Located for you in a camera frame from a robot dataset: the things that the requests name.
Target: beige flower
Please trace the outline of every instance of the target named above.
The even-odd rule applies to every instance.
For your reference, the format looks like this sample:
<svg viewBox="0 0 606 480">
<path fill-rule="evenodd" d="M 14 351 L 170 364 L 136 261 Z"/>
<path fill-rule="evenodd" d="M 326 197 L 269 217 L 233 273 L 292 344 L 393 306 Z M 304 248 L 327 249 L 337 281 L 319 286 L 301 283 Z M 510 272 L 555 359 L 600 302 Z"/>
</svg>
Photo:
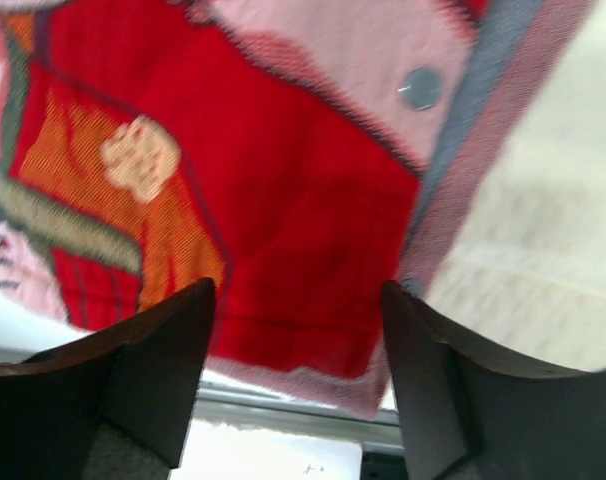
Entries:
<svg viewBox="0 0 606 480">
<path fill-rule="evenodd" d="M 141 203 L 149 203 L 161 193 L 176 172 L 180 155 L 178 145 L 163 127 L 143 116 L 121 125 L 114 137 L 101 145 L 105 177 L 115 187 L 131 190 Z"/>
</svg>

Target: snap button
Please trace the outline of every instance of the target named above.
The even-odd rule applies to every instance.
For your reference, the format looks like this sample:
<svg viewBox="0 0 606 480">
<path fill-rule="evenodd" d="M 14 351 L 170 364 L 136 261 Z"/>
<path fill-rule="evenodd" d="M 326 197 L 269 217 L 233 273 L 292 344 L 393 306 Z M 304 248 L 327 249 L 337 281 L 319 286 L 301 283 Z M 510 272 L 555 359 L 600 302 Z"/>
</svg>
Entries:
<svg viewBox="0 0 606 480">
<path fill-rule="evenodd" d="M 398 92 L 412 109 L 421 111 L 435 106 L 441 99 L 443 78 L 436 70 L 422 67 L 408 73 Z"/>
</svg>

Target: garment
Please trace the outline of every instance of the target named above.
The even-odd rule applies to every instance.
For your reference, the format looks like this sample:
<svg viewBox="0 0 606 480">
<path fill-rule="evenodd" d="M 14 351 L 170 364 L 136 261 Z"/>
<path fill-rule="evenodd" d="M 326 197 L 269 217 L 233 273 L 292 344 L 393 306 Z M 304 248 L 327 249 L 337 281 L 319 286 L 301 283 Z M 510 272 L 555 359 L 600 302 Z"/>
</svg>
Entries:
<svg viewBox="0 0 606 480">
<path fill-rule="evenodd" d="M 0 0 L 0 291 L 97 330 L 212 277 L 210 368 L 371 416 L 381 283 L 430 285 L 590 2 L 495 0 L 472 58 L 479 0 L 59 3 Z M 438 101 L 412 108 L 426 68 Z"/>
</svg>

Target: orange patch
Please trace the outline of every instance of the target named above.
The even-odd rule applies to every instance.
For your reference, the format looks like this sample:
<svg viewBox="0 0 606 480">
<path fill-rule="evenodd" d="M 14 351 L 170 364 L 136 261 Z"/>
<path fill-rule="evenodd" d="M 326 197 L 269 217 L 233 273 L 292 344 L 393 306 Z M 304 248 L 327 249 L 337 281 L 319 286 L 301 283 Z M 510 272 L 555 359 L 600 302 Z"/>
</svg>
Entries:
<svg viewBox="0 0 606 480">
<path fill-rule="evenodd" d="M 3 15 L 7 29 L 28 55 L 34 51 L 34 13 Z"/>
<path fill-rule="evenodd" d="M 147 204 L 105 178 L 101 145 L 115 135 L 118 126 L 98 108 L 63 104 L 50 90 L 45 122 L 21 165 L 20 179 L 141 245 L 141 309 L 201 277 L 212 277 L 220 284 L 223 259 L 199 223 L 177 174 Z"/>
</svg>

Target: pink fabric edge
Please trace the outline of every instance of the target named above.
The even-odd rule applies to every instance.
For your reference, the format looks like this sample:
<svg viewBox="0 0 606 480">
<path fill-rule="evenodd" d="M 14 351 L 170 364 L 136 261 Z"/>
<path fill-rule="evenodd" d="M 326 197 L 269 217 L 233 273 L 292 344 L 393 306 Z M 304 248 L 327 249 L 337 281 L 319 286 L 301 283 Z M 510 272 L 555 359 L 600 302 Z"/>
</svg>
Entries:
<svg viewBox="0 0 606 480">
<path fill-rule="evenodd" d="M 541 7 L 403 256 L 398 278 L 412 277 L 430 284 L 469 212 L 476 188 L 594 3 L 547 0 Z M 532 77 L 533 71 L 540 75 Z M 390 381 L 382 341 L 367 371 L 352 380 L 309 369 L 276 372 L 215 357 L 206 366 L 241 382 L 331 405 L 365 419 L 376 416 Z"/>
</svg>

